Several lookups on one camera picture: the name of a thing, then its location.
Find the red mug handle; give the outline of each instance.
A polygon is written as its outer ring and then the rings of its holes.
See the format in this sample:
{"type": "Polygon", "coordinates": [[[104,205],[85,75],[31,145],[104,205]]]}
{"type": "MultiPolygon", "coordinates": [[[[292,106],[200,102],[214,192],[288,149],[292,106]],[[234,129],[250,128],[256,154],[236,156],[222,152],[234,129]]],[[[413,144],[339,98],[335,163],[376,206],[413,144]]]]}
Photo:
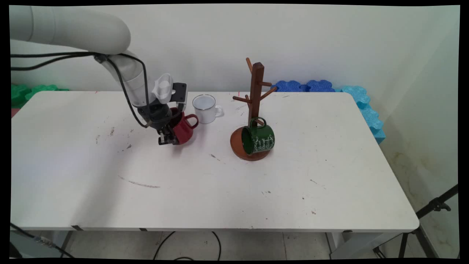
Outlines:
{"type": "Polygon", "coordinates": [[[197,123],[196,123],[195,125],[189,126],[191,129],[194,129],[194,128],[196,128],[196,127],[199,125],[199,118],[198,118],[196,115],[194,115],[194,114],[190,114],[190,115],[187,115],[187,116],[185,117],[186,122],[187,122],[187,119],[189,119],[189,118],[191,118],[191,117],[195,117],[195,119],[197,119],[197,123]]]}

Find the light blue foam block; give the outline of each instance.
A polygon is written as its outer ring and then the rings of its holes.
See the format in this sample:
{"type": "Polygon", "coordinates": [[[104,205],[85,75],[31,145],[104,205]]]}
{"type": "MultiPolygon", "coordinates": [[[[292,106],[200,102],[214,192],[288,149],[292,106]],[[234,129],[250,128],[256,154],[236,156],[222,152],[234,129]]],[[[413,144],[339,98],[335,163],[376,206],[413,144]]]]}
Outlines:
{"type": "Polygon", "coordinates": [[[383,127],[383,121],[378,119],[378,112],[373,110],[370,105],[367,105],[364,109],[360,109],[363,118],[365,119],[371,133],[376,134],[383,127]]]}
{"type": "Polygon", "coordinates": [[[342,92],[351,94],[360,109],[370,103],[370,97],[366,95],[366,90],[361,86],[344,86],[342,92]]]}
{"type": "Polygon", "coordinates": [[[370,97],[366,95],[366,89],[361,86],[344,86],[340,89],[336,89],[336,91],[349,93],[352,95],[376,142],[378,144],[383,142],[383,140],[386,138],[386,135],[382,129],[383,121],[378,119],[379,114],[371,108],[369,104],[370,97]]]}
{"type": "Polygon", "coordinates": [[[379,144],[383,142],[383,140],[386,138],[386,135],[384,135],[384,131],[380,129],[376,134],[373,135],[376,139],[376,142],[379,144]]]}

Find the table leg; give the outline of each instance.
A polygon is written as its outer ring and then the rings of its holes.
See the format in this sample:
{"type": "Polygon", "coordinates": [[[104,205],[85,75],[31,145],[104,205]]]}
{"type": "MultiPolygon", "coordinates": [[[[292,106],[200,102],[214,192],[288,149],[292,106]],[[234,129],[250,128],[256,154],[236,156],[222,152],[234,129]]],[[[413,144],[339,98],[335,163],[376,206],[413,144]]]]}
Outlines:
{"type": "Polygon", "coordinates": [[[329,243],[332,248],[336,248],[331,253],[331,259],[351,259],[358,258],[367,250],[372,251],[373,248],[389,241],[398,233],[341,233],[343,235],[343,243],[331,241],[330,237],[336,238],[332,233],[328,233],[329,243]]]}

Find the mug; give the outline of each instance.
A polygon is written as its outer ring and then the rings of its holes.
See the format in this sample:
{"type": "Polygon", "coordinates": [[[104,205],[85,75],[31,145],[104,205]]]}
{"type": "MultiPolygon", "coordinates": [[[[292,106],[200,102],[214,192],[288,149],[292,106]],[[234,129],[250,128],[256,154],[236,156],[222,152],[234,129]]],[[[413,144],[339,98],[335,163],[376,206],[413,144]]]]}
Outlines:
{"type": "Polygon", "coordinates": [[[215,105],[215,98],[209,94],[198,95],[192,100],[199,121],[203,124],[211,123],[215,117],[220,116],[223,108],[215,105]]]}
{"type": "MultiPolygon", "coordinates": [[[[179,110],[176,107],[171,108],[171,112],[174,115],[176,115],[179,110]]],[[[180,144],[184,144],[189,139],[192,137],[192,134],[194,133],[194,128],[196,128],[199,125],[199,119],[197,118],[196,115],[190,114],[188,116],[184,116],[184,112],[181,112],[181,114],[169,121],[169,126],[172,127],[174,134],[176,138],[179,141],[180,144]],[[197,119],[197,122],[195,125],[190,125],[187,119],[194,117],[197,119]]]]}
{"type": "Polygon", "coordinates": [[[244,126],[241,131],[242,147],[248,155],[253,153],[271,150],[275,144],[273,130],[267,125],[262,117],[252,118],[249,126],[244,126]],[[261,127],[252,126],[252,122],[261,119],[264,125],[261,127]]]}

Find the red mug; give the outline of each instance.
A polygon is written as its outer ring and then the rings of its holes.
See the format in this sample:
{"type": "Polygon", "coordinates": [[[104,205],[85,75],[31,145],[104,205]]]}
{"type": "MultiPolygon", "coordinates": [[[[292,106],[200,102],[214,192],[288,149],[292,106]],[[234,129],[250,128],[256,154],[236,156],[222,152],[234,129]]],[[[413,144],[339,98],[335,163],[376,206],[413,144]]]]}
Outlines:
{"type": "MultiPolygon", "coordinates": [[[[176,107],[173,107],[171,108],[171,112],[175,115],[179,110],[176,107]]],[[[169,125],[173,128],[174,134],[176,135],[180,145],[186,143],[192,137],[192,134],[194,133],[193,129],[199,125],[199,118],[194,114],[184,116],[184,112],[181,112],[178,117],[169,122],[169,125]],[[190,125],[187,121],[187,119],[191,117],[197,119],[197,123],[195,125],[190,125]]]]}

